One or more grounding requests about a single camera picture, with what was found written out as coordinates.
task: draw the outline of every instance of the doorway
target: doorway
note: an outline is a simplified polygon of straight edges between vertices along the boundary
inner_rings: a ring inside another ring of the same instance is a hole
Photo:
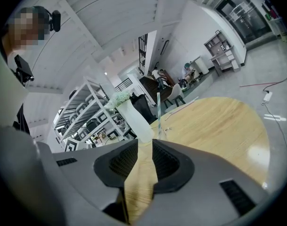
[[[217,7],[245,44],[271,32],[266,20],[250,0],[224,0]]]

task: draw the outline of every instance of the concrete floor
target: concrete floor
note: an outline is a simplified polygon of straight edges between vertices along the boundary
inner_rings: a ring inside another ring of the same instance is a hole
[[[270,163],[266,183],[268,191],[279,189],[287,178],[287,147],[274,120],[264,119],[268,114],[261,103],[266,85],[241,87],[249,84],[278,82],[287,77],[287,43],[275,40],[247,52],[245,66],[239,72],[227,71],[219,77],[199,99],[232,97],[249,104],[262,118],[270,141]],[[273,94],[267,104],[270,112],[287,119],[287,80],[268,88]],[[287,121],[279,122],[287,141]]]

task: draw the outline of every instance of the black vent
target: black vent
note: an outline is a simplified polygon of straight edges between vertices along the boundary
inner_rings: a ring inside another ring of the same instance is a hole
[[[225,181],[220,183],[221,188],[229,197],[233,206],[236,208],[240,216],[243,216],[255,207],[255,204],[246,195],[246,193],[239,187],[239,185],[233,181]]]
[[[160,146],[153,147],[152,159],[158,181],[171,176],[179,168],[179,160]]]
[[[67,158],[67,159],[64,159],[64,160],[59,160],[59,161],[57,161],[57,164],[58,164],[59,167],[62,167],[62,166],[65,166],[67,164],[70,164],[70,163],[73,163],[73,162],[76,162],[76,161],[77,161],[77,159],[72,157],[72,158]]]
[[[118,156],[110,160],[110,169],[126,179],[137,161],[137,144],[121,151]]]

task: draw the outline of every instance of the desk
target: desk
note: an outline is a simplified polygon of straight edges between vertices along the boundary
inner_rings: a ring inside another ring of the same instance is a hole
[[[266,180],[269,140],[262,120],[247,104],[226,97],[197,100],[176,114],[161,117],[167,140],[219,155],[259,184]],[[157,121],[151,124],[157,127]],[[138,145],[138,159],[125,181],[130,223],[149,206],[157,175],[151,142]]]

